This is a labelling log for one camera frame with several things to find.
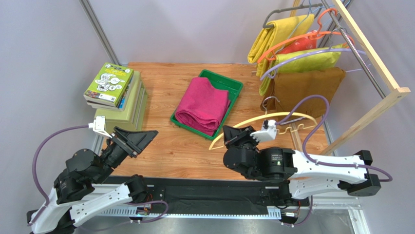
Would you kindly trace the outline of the cream yellow hanger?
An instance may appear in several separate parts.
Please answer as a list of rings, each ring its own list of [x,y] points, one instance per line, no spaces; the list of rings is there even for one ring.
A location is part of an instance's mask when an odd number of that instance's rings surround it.
[[[262,120],[262,119],[264,119],[264,120],[266,120],[266,119],[268,119],[268,120],[273,119],[273,120],[275,120],[277,122],[276,123],[277,126],[279,126],[279,125],[285,125],[286,122],[289,122],[289,123],[293,122],[293,120],[288,121],[288,119],[291,116],[296,116],[299,119],[308,119],[308,120],[312,121],[313,125],[310,125],[308,127],[305,127],[305,125],[303,123],[301,123],[298,127],[295,127],[294,128],[294,127],[290,127],[289,126],[289,127],[286,127],[283,131],[282,130],[279,130],[277,128],[277,135],[283,135],[283,134],[285,134],[287,132],[291,132],[291,133],[297,132],[299,129],[310,129],[310,128],[314,128],[314,127],[316,127],[318,125],[318,123],[317,123],[317,121],[316,121],[315,118],[313,118],[313,117],[311,117],[309,115],[306,115],[306,114],[302,114],[302,113],[297,113],[297,112],[293,112],[293,113],[291,113],[291,112],[275,112],[275,113],[268,114],[267,112],[265,112],[264,115],[261,115],[261,116],[257,116],[257,117],[253,117],[253,118],[244,120],[243,122],[240,122],[240,123],[234,125],[233,127],[240,128],[240,127],[246,126],[246,125],[248,125],[248,124],[250,124],[252,122],[256,122],[256,121]]]

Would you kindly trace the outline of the pink trousers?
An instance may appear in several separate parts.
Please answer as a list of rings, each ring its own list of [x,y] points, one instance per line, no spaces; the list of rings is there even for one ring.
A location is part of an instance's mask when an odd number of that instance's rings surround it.
[[[230,104],[229,91],[212,86],[208,78],[195,77],[191,80],[176,111],[178,122],[212,136]]]

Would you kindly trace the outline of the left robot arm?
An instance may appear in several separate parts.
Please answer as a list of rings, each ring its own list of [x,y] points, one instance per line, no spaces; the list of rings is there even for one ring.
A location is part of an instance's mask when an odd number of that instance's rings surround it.
[[[55,179],[42,206],[27,213],[31,232],[72,234],[108,208],[147,202],[148,187],[141,175],[131,176],[103,195],[90,200],[84,198],[95,191],[95,185],[103,184],[127,157],[141,154],[157,135],[157,130],[133,132],[114,127],[100,155],[89,149],[75,152],[66,160],[66,168]]]

